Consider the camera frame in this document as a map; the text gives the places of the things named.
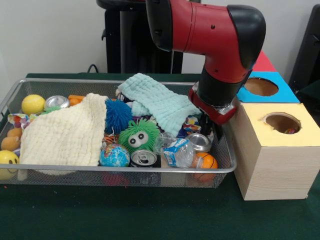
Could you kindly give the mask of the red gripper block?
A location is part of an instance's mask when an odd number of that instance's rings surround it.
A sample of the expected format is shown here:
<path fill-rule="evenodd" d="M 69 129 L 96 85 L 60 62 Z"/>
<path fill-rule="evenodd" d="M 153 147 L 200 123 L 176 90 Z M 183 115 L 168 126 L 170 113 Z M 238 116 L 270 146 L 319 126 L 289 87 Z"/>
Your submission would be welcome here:
<path fill-rule="evenodd" d="M 219 142 L 224 136 L 222 125 L 227 123 L 236 113 L 237 107 L 230 103 L 226 107 L 216 107 L 202 101 L 197 95 L 198 84 L 194 84 L 188 92 L 188 99 L 207 116 L 202 116 L 202 134 L 210 135 L 214 122 L 215 138 Z"/>

